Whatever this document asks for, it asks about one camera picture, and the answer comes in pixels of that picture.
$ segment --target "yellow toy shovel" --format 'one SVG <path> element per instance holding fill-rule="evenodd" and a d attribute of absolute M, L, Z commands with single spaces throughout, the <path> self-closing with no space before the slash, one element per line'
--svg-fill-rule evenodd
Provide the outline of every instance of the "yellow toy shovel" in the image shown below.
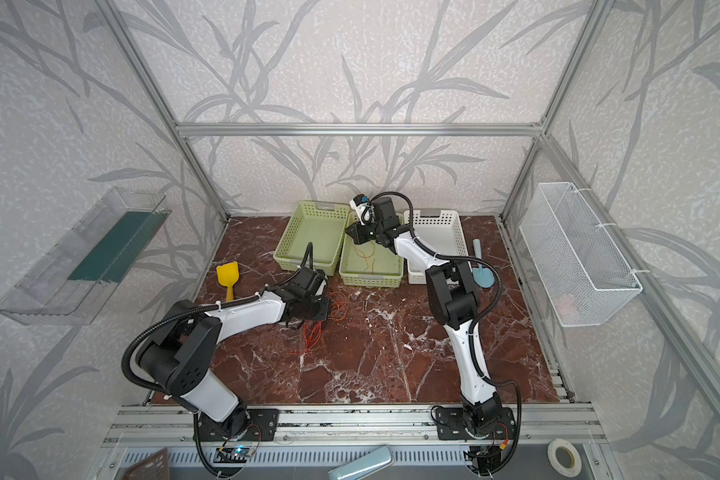
<path fill-rule="evenodd" d="M 240 278 L 240 270 L 237 267 L 237 262 L 219 265 L 216 268 L 216 276 L 219 277 L 219 284 L 226 287 L 225 301 L 231 302 L 235 299 L 235 294 L 232 292 L 232 285 Z"/>

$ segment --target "green plastic basket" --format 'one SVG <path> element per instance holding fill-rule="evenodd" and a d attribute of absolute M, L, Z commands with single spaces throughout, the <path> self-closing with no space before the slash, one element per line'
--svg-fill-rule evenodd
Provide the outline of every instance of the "green plastic basket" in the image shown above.
<path fill-rule="evenodd" d="M 349 205 L 329 202 L 298 202 L 285 233 L 275 249 L 275 262 L 293 272 L 301 265 L 307 244 L 312 242 L 315 269 L 331 276 L 342 252 Z"/>
<path fill-rule="evenodd" d="M 357 220 L 355 212 L 349 214 L 348 224 Z M 339 275 L 345 285 L 354 286 L 385 286 L 397 288 L 403 278 L 403 258 L 395 255 L 389 248 L 376 242 L 356 245 L 347 235 L 344 238 L 342 261 L 338 268 Z"/>

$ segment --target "gray leaf wallpaper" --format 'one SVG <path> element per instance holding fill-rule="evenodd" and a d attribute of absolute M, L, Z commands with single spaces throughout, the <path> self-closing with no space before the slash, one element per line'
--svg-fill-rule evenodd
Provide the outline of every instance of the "gray leaf wallpaper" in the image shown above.
<path fill-rule="evenodd" d="M 720 364 L 720 2 L 614 6 L 553 135 Z M 560 178 L 542 158 L 533 185 Z M 562 330 L 523 268 L 576 398 L 591 400 L 628 478 L 720 478 L 720 424 L 634 300 Z"/>
<path fill-rule="evenodd" d="M 458 121 L 538 121 L 589 7 L 567 0 L 116 3 L 184 122 L 440 122 L 464 105 Z"/>
<path fill-rule="evenodd" d="M 0 296 L 117 186 L 173 213 L 86 327 L 0 315 L 0 480 L 82 478 L 112 417 L 145 393 L 119 363 L 196 288 L 220 217 L 89 2 L 0 0 Z"/>
<path fill-rule="evenodd" d="M 533 122 L 590 8 L 580 2 L 118 0 L 182 122 Z M 88 30 L 100 28 L 96 17 Z M 525 138 L 194 138 L 233 214 L 393 188 L 497 213 Z M 267 182 L 262 183 L 266 172 Z"/>
<path fill-rule="evenodd" d="M 612 12 L 604 37 L 554 136 L 720 364 L 720 2 Z"/>
<path fill-rule="evenodd" d="M 396 144 L 408 146 L 385 161 Z M 193 148 L 233 214 L 290 214 L 300 200 L 347 203 L 383 190 L 417 208 L 494 214 L 529 146 L 522 137 L 208 137 Z"/>

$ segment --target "red marble tabletop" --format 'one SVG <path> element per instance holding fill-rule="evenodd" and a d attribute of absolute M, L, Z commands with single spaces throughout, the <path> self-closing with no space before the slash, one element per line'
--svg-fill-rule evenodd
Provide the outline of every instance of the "red marble tabletop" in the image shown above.
<path fill-rule="evenodd" d="M 287 224 L 287 217 L 232 218 L 197 301 L 223 300 L 216 265 L 240 264 L 236 297 L 287 278 L 290 273 L 272 259 Z M 499 268 L 506 286 L 479 327 L 491 378 L 516 380 L 524 402 L 557 402 L 495 218 L 463 216 L 461 225 L 470 252 L 472 239 L 479 238 L 483 258 Z M 365 288 L 345 286 L 336 272 L 328 290 L 346 294 L 348 312 L 343 320 L 325 324 L 309 354 L 302 355 L 302 332 L 278 323 L 224 340 L 212 370 L 250 404 L 460 403 L 456 360 L 445 331 L 430 315 L 426 286 L 406 279 L 396 289 Z M 492 295 L 493 290 L 481 292 L 481 305 Z M 500 395 L 504 402 L 515 401 L 511 387 L 500 389 Z M 165 401 L 158 395 L 154 402 Z"/>

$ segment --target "tape roll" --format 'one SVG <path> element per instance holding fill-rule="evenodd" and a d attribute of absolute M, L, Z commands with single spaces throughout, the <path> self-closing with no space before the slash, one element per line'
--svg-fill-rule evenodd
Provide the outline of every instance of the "tape roll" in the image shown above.
<path fill-rule="evenodd" d="M 557 453 L 560 450 L 566 452 L 566 455 L 570 456 L 569 466 L 563 465 L 560 463 L 560 460 L 557 459 Z M 581 473 L 581 455 L 579 455 L 579 451 L 576 450 L 576 447 L 567 440 L 556 438 L 550 442 L 549 446 L 547 446 L 547 458 L 549 459 L 552 468 L 561 475 L 576 477 Z"/>

